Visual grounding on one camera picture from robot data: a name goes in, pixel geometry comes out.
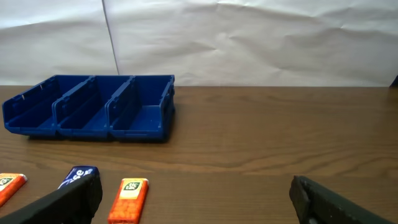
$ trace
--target wood grain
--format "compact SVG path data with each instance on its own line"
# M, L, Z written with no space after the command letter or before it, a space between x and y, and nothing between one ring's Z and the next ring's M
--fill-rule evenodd
M26 86L0 87L0 100ZM26 184L0 216L56 189L72 166L99 167L105 223L124 177L146 177L141 223L298 223L288 196L307 175L398 222L398 91L177 87L167 143L29 139L0 129L0 172Z

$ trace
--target white wall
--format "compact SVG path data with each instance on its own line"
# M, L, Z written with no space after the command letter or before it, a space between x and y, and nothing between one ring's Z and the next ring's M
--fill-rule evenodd
M3 85L119 72L175 74L176 85L388 86L398 75L395 0L104 0L109 26L100 0L0 3Z

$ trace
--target wooden table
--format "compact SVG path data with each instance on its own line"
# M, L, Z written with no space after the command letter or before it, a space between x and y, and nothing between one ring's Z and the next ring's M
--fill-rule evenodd
M0 87L4 101L27 89ZM97 166L106 223L120 181L146 177L148 223L298 223L293 175L306 175L398 222L398 91L387 88L176 87L165 144L32 140L0 129L0 172L29 182L10 213L55 190L72 166Z

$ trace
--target white backdrop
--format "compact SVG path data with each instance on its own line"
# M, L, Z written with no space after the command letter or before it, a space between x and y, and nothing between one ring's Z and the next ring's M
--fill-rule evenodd
M388 86L398 75L396 0L0 2L1 84L116 65L176 85Z

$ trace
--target tic tac logo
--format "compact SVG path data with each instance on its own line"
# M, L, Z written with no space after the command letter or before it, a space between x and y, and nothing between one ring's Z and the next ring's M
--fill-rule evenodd
M13 180L13 178L10 178L10 177L2 178L2 179L0 179L0 186L8 184L12 180Z
M123 190L137 190L140 184L140 182L130 182L124 187Z

